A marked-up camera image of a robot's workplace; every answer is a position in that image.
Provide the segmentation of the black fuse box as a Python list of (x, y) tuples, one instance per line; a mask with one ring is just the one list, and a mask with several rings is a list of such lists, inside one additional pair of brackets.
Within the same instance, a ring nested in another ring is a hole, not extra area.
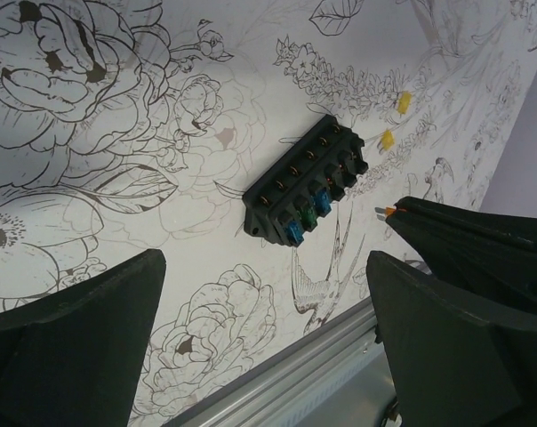
[[(364, 147), (353, 130), (333, 116), (322, 116), (244, 193), (244, 232), (270, 244), (297, 247), (285, 235), (286, 224), (297, 221), (302, 227), (299, 211), (315, 210), (312, 197), (321, 189), (331, 207), (342, 200), (369, 168)], [(313, 230), (303, 228), (303, 237)]]

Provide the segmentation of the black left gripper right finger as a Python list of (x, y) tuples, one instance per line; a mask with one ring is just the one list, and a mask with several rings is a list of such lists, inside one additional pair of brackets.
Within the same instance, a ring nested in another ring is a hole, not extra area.
[(405, 426), (537, 426), (537, 315), (382, 251), (366, 276)]

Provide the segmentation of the orange blade fuse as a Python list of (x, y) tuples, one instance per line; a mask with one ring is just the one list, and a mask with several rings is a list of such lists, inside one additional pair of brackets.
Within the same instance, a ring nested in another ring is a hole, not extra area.
[(374, 209), (375, 213), (376, 213), (376, 216), (377, 218), (384, 222), (387, 220), (387, 218), (392, 215), (397, 209), (395, 207), (376, 207)]

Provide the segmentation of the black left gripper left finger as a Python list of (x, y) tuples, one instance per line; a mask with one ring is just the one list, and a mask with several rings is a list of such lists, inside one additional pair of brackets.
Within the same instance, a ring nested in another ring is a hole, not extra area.
[(0, 313), (0, 426), (125, 426), (165, 272), (149, 249)]

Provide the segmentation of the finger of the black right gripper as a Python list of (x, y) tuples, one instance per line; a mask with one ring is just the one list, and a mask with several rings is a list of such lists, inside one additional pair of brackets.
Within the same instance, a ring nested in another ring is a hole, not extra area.
[(537, 218), (403, 197), (395, 232), (440, 280), (494, 302), (537, 302)]

